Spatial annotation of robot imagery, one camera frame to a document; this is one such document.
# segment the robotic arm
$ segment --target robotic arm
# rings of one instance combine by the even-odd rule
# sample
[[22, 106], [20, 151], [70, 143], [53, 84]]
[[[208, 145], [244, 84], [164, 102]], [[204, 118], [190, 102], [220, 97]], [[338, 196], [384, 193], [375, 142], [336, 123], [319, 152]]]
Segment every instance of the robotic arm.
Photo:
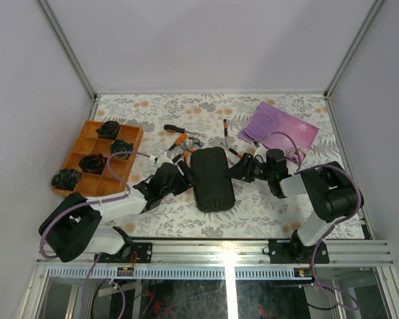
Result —
[[[156, 173], [135, 185], [128, 197], [108, 203], [103, 201], [118, 197], [119, 194], [85, 198], [79, 193], [72, 193], [65, 198], [40, 226], [41, 235], [64, 210], [86, 201], [100, 203], [74, 209], [47, 234], [46, 242], [62, 262], [69, 262], [82, 253], [106, 253], [113, 259], [121, 260], [130, 255], [133, 242], [122, 229], [98, 229], [98, 226], [124, 215], [150, 211], [159, 206], [168, 194], [179, 195], [193, 185], [190, 169], [184, 161], [174, 164], [170, 160], [158, 159], [159, 168]], [[337, 162], [329, 165], [341, 168]], [[318, 240], [336, 221], [349, 216], [357, 204], [357, 196], [350, 181], [334, 169], [312, 167], [297, 175], [289, 175], [282, 150], [267, 151], [265, 162], [245, 153], [228, 170], [227, 176], [250, 183], [256, 178], [265, 180], [271, 193], [280, 199], [302, 193], [309, 195], [314, 211], [306, 223], [293, 233], [290, 241], [290, 253], [299, 261], [310, 255]]]

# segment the bundled black cable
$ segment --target bundled black cable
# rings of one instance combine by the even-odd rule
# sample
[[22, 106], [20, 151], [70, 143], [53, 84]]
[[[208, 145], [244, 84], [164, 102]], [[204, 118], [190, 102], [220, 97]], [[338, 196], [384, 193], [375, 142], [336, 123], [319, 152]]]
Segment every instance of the bundled black cable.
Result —
[[85, 173], [100, 175], [104, 171], [106, 158], [102, 154], [91, 154], [84, 156], [78, 166]]
[[75, 169], [64, 168], [52, 178], [52, 186], [65, 191], [73, 191], [80, 181], [81, 173]]
[[[111, 154], [118, 153], [118, 152], [131, 152], [133, 150], [133, 144], [128, 143], [124, 140], [115, 140], [111, 143], [110, 151]], [[128, 154], [124, 155], [117, 155], [115, 158], [119, 158], [121, 160], [127, 160]]]
[[107, 121], [99, 127], [96, 132], [99, 138], [106, 138], [107, 140], [115, 140], [117, 138], [120, 124], [117, 121]]

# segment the mounting plate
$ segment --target mounting plate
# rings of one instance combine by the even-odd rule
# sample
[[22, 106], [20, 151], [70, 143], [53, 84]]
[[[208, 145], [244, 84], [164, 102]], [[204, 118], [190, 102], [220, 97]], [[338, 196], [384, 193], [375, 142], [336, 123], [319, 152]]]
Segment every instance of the mounting plate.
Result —
[[[271, 264], [310, 264], [312, 262], [312, 252], [315, 247], [311, 247], [310, 253], [304, 255], [303, 258], [296, 258], [290, 248], [290, 240], [269, 239], [269, 256]], [[329, 264], [330, 259], [325, 243], [319, 245], [315, 257], [315, 264]]]
[[136, 264], [150, 264], [152, 260], [152, 243], [133, 243], [131, 248], [131, 253], [126, 258], [113, 257], [112, 255], [102, 254], [99, 259], [100, 263], [121, 263], [121, 264], [131, 264], [132, 256], [136, 251], [138, 258], [136, 259]]

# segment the black case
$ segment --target black case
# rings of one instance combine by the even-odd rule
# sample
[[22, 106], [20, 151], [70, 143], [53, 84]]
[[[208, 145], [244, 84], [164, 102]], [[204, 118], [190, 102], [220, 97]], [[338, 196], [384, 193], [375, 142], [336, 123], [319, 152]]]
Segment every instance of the black case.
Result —
[[204, 148], [191, 156], [194, 195], [198, 209], [204, 213], [227, 211], [235, 205], [232, 180], [224, 176], [229, 170], [222, 148]]

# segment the floral tablecloth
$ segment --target floral tablecloth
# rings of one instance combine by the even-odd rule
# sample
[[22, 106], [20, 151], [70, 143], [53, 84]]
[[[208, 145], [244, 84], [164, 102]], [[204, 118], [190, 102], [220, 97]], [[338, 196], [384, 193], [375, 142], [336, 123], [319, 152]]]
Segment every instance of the floral tablecloth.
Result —
[[[240, 153], [254, 152], [254, 147], [240, 140], [237, 134], [260, 101], [319, 128], [304, 168], [334, 160], [342, 163], [327, 108], [319, 94], [109, 94], [100, 97], [95, 120], [141, 126], [144, 137], [140, 151], [158, 155], [178, 136], [164, 131], [164, 124], [207, 134], [207, 138], [201, 138], [206, 148], [224, 141], [223, 119], [227, 118], [228, 143]], [[233, 154], [228, 152], [227, 156], [237, 161]], [[290, 163], [289, 168], [296, 166]], [[148, 159], [138, 156], [129, 185], [155, 171]], [[277, 199], [264, 181], [250, 184], [233, 179], [233, 188], [236, 202], [229, 211], [202, 213], [190, 189], [177, 197], [168, 196], [151, 212], [128, 215], [105, 227], [118, 225], [132, 236], [146, 237], [288, 238], [312, 211], [307, 195]], [[358, 217], [339, 225], [329, 238], [364, 238]]]

